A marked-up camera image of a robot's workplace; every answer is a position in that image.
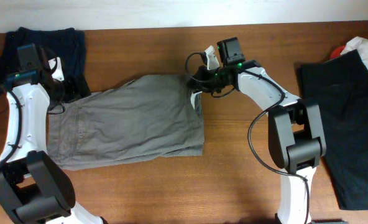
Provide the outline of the grey shorts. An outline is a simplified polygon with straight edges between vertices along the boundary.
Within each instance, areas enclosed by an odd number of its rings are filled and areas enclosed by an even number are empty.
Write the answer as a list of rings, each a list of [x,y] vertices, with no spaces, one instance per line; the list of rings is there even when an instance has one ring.
[[[48,120],[48,155],[67,170],[200,156],[205,142],[201,96],[181,75],[94,92]]]

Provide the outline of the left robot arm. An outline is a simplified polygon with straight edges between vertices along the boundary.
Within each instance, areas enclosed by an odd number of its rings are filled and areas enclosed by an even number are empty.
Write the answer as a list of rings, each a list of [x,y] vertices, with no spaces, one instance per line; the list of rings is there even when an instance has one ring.
[[[59,57],[27,44],[17,48],[19,66],[1,88],[9,103],[6,142],[0,155],[0,205],[13,223],[97,223],[75,197],[70,178],[47,153],[47,115],[65,97]]]

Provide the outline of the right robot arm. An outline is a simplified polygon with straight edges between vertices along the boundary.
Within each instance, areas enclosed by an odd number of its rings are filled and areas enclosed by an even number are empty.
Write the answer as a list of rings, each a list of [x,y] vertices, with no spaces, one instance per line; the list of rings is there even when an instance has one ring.
[[[224,97],[231,86],[252,99],[262,110],[248,129],[252,130],[264,115],[268,117],[268,147],[274,162],[271,167],[250,150],[266,169],[281,176],[280,205],[276,223],[314,223],[310,214],[311,185],[321,158],[326,154],[326,140],[320,108],[313,100],[302,99],[281,87],[256,60],[246,60],[237,37],[219,41],[197,53],[203,64],[196,73],[187,71],[187,85],[195,95],[210,93]]]

